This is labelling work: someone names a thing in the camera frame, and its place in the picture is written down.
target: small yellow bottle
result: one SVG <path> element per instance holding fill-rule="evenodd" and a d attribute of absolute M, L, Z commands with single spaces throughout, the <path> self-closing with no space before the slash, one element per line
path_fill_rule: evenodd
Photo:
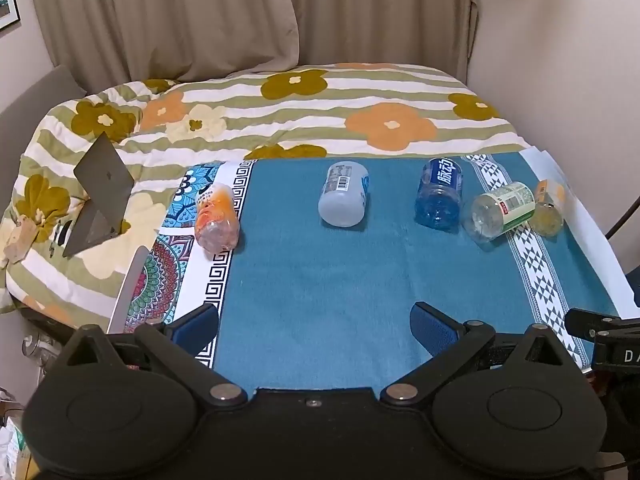
<path fill-rule="evenodd" d="M 536 208 L 529 220 L 540 236 L 556 236 L 564 224 L 564 187 L 553 180 L 542 180 L 536 188 Z"/>

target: teal cloth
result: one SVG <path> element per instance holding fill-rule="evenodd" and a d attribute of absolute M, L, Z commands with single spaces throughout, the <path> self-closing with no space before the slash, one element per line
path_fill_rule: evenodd
<path fill-rule="evenodd" d="M 495 155 L 513 180 L 538 180 L 517 153 Z M 463 200 L 484 192 L 472 166 Z M 430 356 L 414 340 L 409 311 L 425 301 L 463 322 L 499 332 L 535 322 L 518 266 L 502 240 L 489 253 L 460 229 L 414 221 L 428 160 L 361 159 L 370 175 L 366 216 L 333 228 L 318 198 L 335 160 L 261 160 L 242 210 L 216 341 L 214 369 L 249 394 L 258 387 L 371 386 L 376 394 Z M 615 309 L 567 227 L 546 249 L 569 306 Z"/>

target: patterned tablecloth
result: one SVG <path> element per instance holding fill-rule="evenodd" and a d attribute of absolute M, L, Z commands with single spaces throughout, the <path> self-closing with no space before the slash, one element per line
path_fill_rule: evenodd
<path fill-rule="evenodd" d="M 463 199 L 537 179 L 517 153 L 470 155 Z M 360 160 L 370 175 L 365 219 L 349 229 L 319 219 L 318 197 L 332 160 L 201 164 L 178 189 L 130 305 L 127 329 L 147 317 L 176 319 L 204 301 L 220 332 L 198 359 L 248 392 L 275 388 L 373 386 L 375 391 L 429 358 L 409 330 L 409 310 L 426 301 L 499 332 L 550 325 L 581 367 L 591 348 L 568 335 L 572 307 L 615 314 L 587 258 L 565 226 L 555 240 L 528 224 L 491 252 L 463 230 L 414 221 L 426 160 Z M 194 243 L 194 194 L 211 182 L 234 190 L 239 247 L 207 259 Z"/>

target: white patterned border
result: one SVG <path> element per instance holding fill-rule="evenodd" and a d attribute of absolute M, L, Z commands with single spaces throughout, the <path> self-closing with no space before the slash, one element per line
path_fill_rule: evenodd
<path fill-rule="evenodd" d="M 466 155 L 463 158 L 471 163 L 485 191 L 512 182 L 504 167 L 491 155 Z M 506 237 L 520 270 L 534 320 L 548 324 L 577 365 L 587 368 L 590 360 L 581 339 L 570 336 L 564 327 L 564 314 L 569 306 L 542 238 L 528 222 L 507 232 Z"/>
<path fill-rule="evenodd" d="M 246 196 L 246 190 L 249 186 L 249 179 L 251 178 L 251 172 L 254 168 L 255 160 L 245 160 L 240 162 L 238 169 L 236 170 L 236 176 L 234 177 L 231 189 L 234 192 L 234 209 L 240 219 L 242 214 L 242 206 L 244 205 L 244 197 Z M 209 268 L 209 278 L 207 280 L 205 289 L 205 301 L 207 303 L 213 303 L 217 310 L 218 316 L 222 319 L 222 305 L 225 297 L 226 280 L 229 276 L 229 267 L 231 266 L 231 257 L 233 251 L 225 251 L 224 253 L 217 254 Z M 214 338 L 206 348 L 202 350 L 196 359 L 209 368 L 213 368 L 214 356 L 216 354 L 216 348 L 218 347 L 218 338 Z"/>

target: floral comforter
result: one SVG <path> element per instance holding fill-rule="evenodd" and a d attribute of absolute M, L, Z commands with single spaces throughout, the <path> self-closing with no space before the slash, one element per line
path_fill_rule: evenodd
<path fill-rule="evenodd" d="M 73 169 L 105 132 L 135 180 L 122 234 L 71 258 L 63 247 L 87 196 Z M 38 235 L 0 277 L 14 298 L 70 326 L 106 329 L 136 248 L 180 206 L 185 169 L 214 160 L 422 156 L 515 151 L 528 144 L 489 103 L 431 68 L 303 66 L 205 82 L 131 82 L 53 108 L 21 158 L 0 250 L 19 215 Z"/>

